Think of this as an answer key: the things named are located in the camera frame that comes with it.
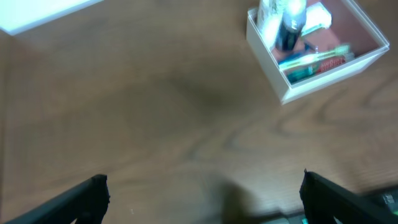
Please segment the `green white soap packet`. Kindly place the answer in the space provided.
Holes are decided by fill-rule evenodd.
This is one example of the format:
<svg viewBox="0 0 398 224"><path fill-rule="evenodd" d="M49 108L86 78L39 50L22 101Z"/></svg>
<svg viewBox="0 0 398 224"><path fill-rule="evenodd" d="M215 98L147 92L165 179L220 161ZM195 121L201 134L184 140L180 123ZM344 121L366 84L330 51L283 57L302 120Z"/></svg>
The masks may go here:
<svg viewBox="0 0 398 224"><path fill-rule="evenodd" d="M331 13L322 2L317 2L307 8L307 20L302 29L301 36L304 37L319 29L329 29L331 25Z"/></svg>

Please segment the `blue disposable razor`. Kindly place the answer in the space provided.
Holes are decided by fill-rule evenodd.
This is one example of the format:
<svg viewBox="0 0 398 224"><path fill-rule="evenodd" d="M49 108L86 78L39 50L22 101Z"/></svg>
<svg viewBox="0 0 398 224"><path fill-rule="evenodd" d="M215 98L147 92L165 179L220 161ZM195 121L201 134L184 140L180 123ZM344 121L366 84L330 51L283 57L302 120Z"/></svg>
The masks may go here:
<svg viewBox="0 0 398 224"><path fill-rule="evenodd" d="M278 61L278 65L312 53L318 53L318 46L305 41L303 50L289 53L287 56Z"/></svg>

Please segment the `clear bottle with dark cap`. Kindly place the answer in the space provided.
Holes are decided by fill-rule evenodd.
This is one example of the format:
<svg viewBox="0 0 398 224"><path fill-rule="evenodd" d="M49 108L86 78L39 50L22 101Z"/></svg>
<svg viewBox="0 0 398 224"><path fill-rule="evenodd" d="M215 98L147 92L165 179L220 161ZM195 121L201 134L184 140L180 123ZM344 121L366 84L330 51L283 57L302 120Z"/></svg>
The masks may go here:
<svg viewBox="0 0 398 224"><path fill-rule="evenodd" d="M306 21L307 1L288 0L276 38L276 48L282 52L293 51Z"/></svg>

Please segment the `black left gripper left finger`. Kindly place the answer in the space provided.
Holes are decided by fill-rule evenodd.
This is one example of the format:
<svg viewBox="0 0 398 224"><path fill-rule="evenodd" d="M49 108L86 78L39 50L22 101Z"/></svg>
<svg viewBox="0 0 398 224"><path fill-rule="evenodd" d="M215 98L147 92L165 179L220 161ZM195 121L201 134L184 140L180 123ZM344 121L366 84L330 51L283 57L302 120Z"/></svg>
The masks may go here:
<svg viewBox="0 0 398 224"><path fill-rule="evenodd" d="M97 174L7 223L101 223L109 203L107 176Z"/></svg>

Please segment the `green toothbrush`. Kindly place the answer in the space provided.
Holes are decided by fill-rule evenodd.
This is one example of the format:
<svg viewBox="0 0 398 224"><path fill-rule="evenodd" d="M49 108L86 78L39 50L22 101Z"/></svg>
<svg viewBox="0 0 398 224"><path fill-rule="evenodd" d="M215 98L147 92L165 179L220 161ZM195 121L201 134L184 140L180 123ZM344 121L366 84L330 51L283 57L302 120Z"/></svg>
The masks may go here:
<svg viewBox="0 0 398 224"><path fill-rule="evenodd" d="M280 71L290 70L295 67L310 65L315 62L319 62L319 61L326 60L329 58L342 56L342 55L350 53L350 50L351 50L351 46L349 44L342 44L342 45L335 47L332 50L328 50L328 51L320 52L320 53L314 53L314 54L307 54L307 55L280 63L279 70Z"/></svg>

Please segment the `Colgate toothpaste tube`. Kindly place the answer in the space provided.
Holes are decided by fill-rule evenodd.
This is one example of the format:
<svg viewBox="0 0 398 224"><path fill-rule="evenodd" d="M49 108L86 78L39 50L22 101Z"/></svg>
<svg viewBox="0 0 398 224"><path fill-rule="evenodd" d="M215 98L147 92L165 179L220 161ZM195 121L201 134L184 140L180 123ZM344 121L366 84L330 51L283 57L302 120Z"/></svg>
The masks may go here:
<svg viewBox="0 0 398 224"><path fill-rule="evenodd" d="M350 62L354 58L354 53L348 53L342 56L329 58L321 62L316 62L312 65L308 65L306 67L300 67L296 70L289 71L288 73L286 73L286 76L291 84L295 84L301 82L302 80L306 80L308 78L319 75L323 72L327 72L346 62Z"/></svg>

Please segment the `white Pantene tube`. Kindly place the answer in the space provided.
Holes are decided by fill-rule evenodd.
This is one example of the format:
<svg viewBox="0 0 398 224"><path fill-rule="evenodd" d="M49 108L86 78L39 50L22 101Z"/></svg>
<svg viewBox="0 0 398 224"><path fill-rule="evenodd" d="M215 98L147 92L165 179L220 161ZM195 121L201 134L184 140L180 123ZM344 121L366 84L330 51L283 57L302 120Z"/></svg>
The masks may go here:
<svg viewBox="0 0 398 224"><path fill-rule="evenodd" d="M260 0L259 2L256 24L268 49L272 49L275 45L284 8L284 0Z"/></svg>

